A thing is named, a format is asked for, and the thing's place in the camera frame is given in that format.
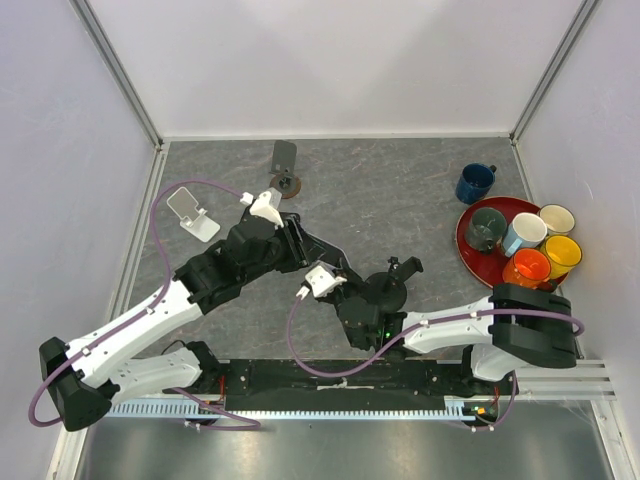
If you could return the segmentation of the black clamp phone stand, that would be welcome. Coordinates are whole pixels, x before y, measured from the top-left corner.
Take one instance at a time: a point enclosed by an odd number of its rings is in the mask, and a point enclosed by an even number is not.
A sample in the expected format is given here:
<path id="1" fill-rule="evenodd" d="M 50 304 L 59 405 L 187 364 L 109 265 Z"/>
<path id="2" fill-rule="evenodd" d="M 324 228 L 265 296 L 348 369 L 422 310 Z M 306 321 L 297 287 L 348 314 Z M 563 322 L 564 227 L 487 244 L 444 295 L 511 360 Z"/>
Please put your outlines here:
<path id="1" fill-rule="evenodd" d="M 386 271 L 374 273 L 366 279 L 364 293 L 365 299 L 385 314 L 396 313 L 404 306 L 408 295 L 407 280 L 424 271 L 421 260 L 415 256 L 404 262 L 392 256 L 388 263 Z"/>

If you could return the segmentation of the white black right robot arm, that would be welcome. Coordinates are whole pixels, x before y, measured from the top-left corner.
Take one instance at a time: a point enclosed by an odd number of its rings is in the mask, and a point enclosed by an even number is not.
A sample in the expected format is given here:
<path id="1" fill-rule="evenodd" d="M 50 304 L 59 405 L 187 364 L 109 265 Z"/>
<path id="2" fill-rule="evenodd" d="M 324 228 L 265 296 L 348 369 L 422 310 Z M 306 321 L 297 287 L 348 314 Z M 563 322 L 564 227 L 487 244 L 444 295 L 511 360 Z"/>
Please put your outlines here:
<path id="1" fill-rule="evenodd" d="M 354 348 L 404 359 L 464 347 L 457 377 L 473 394 L 527 365 L 575 367 L 576 338 L 584 332 L 568 299 L 511 283 L 470 304 L 436 312 L 388 312 L 366 284 L 338 286 L 323 300 L 334 305 Z"/>

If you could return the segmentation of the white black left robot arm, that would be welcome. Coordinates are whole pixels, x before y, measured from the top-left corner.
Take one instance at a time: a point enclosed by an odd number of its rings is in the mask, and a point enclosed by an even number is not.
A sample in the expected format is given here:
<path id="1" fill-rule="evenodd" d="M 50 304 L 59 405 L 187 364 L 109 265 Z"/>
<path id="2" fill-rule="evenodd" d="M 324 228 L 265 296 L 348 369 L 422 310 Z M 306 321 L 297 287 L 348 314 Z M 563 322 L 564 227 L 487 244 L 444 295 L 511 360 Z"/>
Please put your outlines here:
<path id="1" fill-rule="evenodd" d="M 208 393 L 225 373 L 209 347 L 192 341 L 177 351 L 138 360 L 164 335 L 239 297 L 273 271 L 306 270 L 319 300 L 343 300 L 366 289 L 338 247 L 306 232 L 298 214 L 273 217 L 247 208 L 223 240 L 170 270 L 161 288 L 100 329 L 70 342 L 53 337 L 39 348 L 43 384 L 69 432 L 103 418 L 112 406 L 167 389 Z"/>

